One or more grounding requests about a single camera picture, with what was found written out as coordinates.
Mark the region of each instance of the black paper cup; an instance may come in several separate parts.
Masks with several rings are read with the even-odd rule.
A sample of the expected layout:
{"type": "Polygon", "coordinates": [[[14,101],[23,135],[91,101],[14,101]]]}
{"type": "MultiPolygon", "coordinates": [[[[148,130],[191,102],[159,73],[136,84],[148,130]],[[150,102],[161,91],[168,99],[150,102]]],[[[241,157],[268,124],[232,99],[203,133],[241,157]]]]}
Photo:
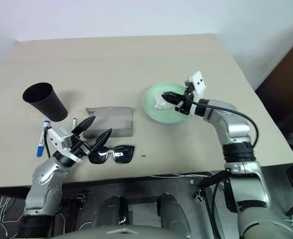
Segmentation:
{"type": "Polygon", "coordinates": [[[64,120],[68,112],[63,106],[52,85],[49,83],[37,83],[30,86],[22,95],[27,103],[34,106],[51,121],[58,122],[64,120]]]}

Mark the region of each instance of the green plate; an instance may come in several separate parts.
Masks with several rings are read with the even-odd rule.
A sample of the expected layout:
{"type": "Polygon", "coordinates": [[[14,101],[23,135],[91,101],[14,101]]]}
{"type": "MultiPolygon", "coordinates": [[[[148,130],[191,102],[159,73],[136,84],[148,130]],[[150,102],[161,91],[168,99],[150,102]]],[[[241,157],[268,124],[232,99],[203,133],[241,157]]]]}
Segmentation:
{"type": "Polygon", "coordinates": [[[143,98],[143,107],[146,114],[158,123],[175,124],[184,121],[187,116],[175,111],[174,108],[166,110],[155,108],[155,93],[163,93],[165,91],[173,91],[182,95],[185,92],[185,87],[171,82],[157,83],[150,87],[143,98]]]}

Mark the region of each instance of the blue marker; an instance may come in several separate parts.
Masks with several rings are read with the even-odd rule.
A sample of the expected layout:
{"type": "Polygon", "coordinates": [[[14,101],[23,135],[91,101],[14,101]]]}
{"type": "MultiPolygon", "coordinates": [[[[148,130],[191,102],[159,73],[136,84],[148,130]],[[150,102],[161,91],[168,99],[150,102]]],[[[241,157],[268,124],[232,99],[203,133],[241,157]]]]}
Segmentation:
{"type": "Polygon", "coordinates": [[[39,141],[39,144],[38,144],[37,157],[42,156],[43,146],[44,146],[44,142],[45,142],[45,139],[44,139],[45,129],[46,129],[47,126],[49,126],[49,123],[50,122],[48,120],[45,120],[45,122],[43,123],[43,128],[42,128],[42,132],[41,132],[41,135],[40,135],[40,141],[39,141]]]}

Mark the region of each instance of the sunglasses lens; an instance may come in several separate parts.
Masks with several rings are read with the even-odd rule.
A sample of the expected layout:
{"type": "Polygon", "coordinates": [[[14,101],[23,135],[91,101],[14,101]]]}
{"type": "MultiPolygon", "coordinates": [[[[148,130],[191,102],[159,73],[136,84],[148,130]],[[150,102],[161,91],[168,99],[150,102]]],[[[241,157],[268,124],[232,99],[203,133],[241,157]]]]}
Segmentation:
{"type": "Polygon", "coordinates": [[[102,164],[107,159],[107,147],[102,147],[98,152],[88,155],[91,163],[102,164]]]}
{"type": "Polygon", "coordinates": [[[124,145],[114,148],[113,156],[117,163],[129,163],[133,158],[134,146],[124,145]]]}

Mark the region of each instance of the gray pouch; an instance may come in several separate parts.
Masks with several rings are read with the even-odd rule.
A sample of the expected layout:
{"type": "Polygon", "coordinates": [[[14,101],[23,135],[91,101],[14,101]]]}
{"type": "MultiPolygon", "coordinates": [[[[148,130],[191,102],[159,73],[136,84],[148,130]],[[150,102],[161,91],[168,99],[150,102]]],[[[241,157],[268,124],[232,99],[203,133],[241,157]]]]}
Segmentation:
{"type": "Polygon", "coordinates": [[[84,138],[97,138],[112,128],[110,137],[131,137],[133,135],[133,114],[130,107],[86,108],[89,116],[96,116],[93,124],[83,132],[84,138]]]}

